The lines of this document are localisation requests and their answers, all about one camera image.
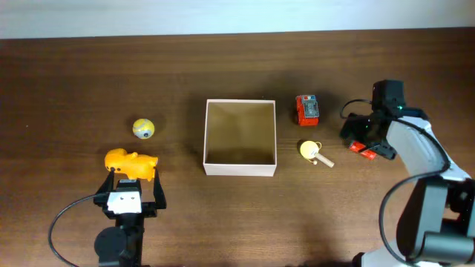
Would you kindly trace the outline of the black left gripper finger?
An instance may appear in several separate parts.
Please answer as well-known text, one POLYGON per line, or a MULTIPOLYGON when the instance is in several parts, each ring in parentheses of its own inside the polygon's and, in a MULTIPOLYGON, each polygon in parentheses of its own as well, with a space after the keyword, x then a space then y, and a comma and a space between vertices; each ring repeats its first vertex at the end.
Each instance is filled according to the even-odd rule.
POLYGON ((158 168, 154 169, 154 199, 156 203, 165 203, 166 197, 160 183, 158 168))
POLYGON ((114 188, 114 172, 115 172, 115 168, 111 167, 105 181, 99 187, 96 194, 105 194, 105 193, 109 193, 113 190, 113 188, 114 188))

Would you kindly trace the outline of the red toy car grey top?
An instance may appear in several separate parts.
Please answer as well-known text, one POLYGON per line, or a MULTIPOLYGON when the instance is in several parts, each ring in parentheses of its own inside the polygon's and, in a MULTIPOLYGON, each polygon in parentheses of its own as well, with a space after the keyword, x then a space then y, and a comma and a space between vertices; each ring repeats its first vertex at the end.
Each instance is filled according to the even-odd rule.
POLYGON ((360 156, 365 157, 368 160, 374 160, 377 156, 376 152, 371 151, 369 148, 367 148, 365 145, 363 145, 360 142, 357 141, 352 141, 349 144, 349 149, 360 156))

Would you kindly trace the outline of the small red toy truck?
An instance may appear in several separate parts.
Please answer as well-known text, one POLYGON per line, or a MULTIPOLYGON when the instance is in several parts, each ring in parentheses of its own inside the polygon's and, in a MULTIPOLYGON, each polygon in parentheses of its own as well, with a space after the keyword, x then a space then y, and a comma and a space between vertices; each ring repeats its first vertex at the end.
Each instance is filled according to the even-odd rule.
POLYGON ((296 96, 296 111, 300 126, 317 126, 319 123, 318 101, 315 95, 296 96))

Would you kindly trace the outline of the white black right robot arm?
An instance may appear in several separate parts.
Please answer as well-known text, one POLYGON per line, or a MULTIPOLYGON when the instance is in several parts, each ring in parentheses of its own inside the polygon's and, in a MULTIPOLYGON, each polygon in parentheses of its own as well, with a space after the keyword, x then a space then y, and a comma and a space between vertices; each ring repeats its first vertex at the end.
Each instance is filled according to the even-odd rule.
POLYGON ((352 113, 341 136, 380 155, 389 151, 392 156, 400 156, 409 173, 381 201, 379 232, 383 248, 357 254, 354 266, 474 263, 474 180, 448 156, 422 110, 397 105, 375 107, 367 116, 352 113), (384 230, 385 210, 392 195, 408 183, 415 186, 391 243, 384 230))

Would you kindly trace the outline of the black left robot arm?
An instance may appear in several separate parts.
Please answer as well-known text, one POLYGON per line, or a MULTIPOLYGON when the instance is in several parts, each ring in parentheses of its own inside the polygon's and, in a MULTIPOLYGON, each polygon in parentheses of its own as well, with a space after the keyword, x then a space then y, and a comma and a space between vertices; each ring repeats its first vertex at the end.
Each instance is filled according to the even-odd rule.
POLYGON ((138 179, 114 181, 110 171, 94 197, 94 204, 115 222, 96 237, 94 250, 100 266, 141 266, 144 221, 156 217, 159 210, 167 208, 166 197, 160 184, 157 168, 153 169, 154 200, 142 201, 141 182, 138 179))

